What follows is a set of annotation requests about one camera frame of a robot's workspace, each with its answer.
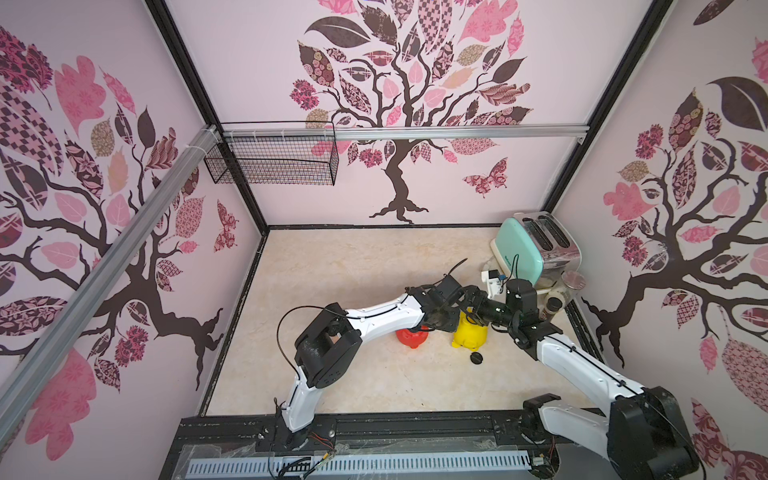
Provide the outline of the yellow piggy bank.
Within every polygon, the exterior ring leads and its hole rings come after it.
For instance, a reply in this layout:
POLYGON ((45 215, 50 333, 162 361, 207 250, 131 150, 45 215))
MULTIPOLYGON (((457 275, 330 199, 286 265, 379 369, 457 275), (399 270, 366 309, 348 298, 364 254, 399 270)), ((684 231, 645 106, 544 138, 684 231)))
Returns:
POLYGON ((453 334, 451 346, 476 352, 486 343, 487 337, 487 326, 473 323, 464 312, 460 312, 458 327, 453 334))

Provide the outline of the red piggy bank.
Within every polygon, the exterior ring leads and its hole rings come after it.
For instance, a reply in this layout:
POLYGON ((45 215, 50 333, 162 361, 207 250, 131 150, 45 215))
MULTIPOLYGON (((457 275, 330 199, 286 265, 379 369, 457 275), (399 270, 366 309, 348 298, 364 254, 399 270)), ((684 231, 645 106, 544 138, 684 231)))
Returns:
POLYGON ((395 335, 402 345, 416 349, 428 339, 429 332, 426 330, 411 331, 409 329, 401 329, 397 330, 395 335))

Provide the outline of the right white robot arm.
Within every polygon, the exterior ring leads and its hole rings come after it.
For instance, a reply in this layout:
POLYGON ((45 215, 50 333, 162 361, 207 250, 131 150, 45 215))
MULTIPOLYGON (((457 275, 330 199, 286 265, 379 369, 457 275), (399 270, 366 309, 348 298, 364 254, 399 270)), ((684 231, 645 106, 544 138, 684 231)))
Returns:
POLYGON ((540 428, 605 459, 622 479, 680 479, 703 468, 676 398, 600 363, 534 310, 481 294, 469 316, 502 327, 532 359, 568 380, 598 408, 591 413, 554 395, 529 401, 540 428))

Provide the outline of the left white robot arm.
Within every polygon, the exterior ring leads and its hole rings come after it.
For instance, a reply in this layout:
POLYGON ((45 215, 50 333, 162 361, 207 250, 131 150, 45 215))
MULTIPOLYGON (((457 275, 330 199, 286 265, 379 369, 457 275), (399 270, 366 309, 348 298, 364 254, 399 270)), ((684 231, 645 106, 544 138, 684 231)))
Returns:
POLYGON ((441 305, 421 288, 362 309, 344 309, 337 303, 321 307, 294 342, 294 382, 281 406, 281 425, 291 439, 303 441, 323 390, 342 378, 364 344, 399 330, 453 333, 458 324, 458 306, 441 305))

